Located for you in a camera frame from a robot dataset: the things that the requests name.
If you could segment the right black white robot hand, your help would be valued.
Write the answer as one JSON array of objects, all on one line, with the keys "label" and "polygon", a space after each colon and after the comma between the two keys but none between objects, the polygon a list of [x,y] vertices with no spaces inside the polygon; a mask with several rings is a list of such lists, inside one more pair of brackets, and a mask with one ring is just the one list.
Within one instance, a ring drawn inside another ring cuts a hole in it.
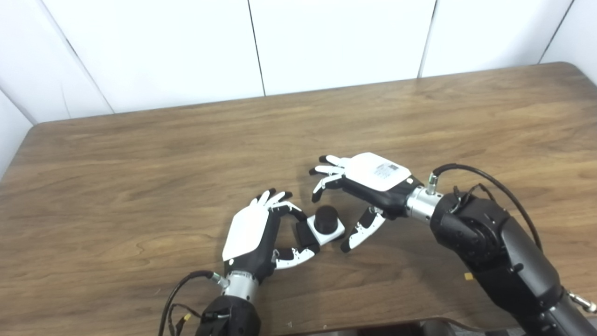
[{"label": "right black white robot hand", "polygon": [[312,192],[313,203],[319,202],[325,190],[341,189],[368,204],[340,245],[344,253],[354,250],[386,220],[407,217],[407,201],[422,187],[408,168],[371,152],[351,158],[323,155],[319,161],[309,170],[309,175],[324,175]]}]

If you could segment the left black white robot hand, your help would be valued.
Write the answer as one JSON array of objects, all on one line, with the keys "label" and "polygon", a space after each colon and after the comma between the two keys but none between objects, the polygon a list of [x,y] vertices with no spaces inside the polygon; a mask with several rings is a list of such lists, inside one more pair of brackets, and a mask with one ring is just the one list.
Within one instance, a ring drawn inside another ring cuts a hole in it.
[{"label": "left black white robot hand", "polygon": [[222,251],[226,275],[245,272],[262,284],[275,270],[298,266],[320,252],[318,245],[275,247],[283,216],[292,215],[299,222],[307,219],[290,198],[289,191],[268,189],[234,215]]}]

